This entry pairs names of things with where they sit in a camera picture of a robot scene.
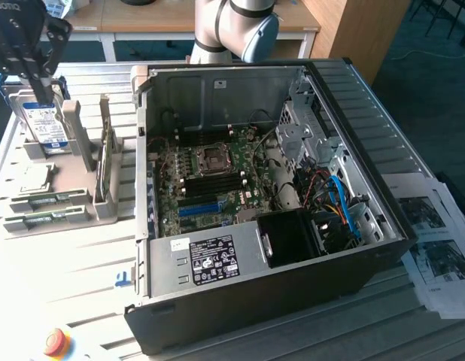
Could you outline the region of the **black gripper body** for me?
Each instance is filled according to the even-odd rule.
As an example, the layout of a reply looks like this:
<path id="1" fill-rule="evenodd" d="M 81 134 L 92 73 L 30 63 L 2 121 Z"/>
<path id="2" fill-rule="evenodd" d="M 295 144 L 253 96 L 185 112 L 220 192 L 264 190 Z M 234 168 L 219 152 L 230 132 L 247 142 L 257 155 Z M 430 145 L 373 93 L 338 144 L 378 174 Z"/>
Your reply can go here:
<path id="1" fill-rule="evenodd" d="M 0 46 L 26 44 L 38 50 L 46 22 L 43 1 L 0 1 Z"/>

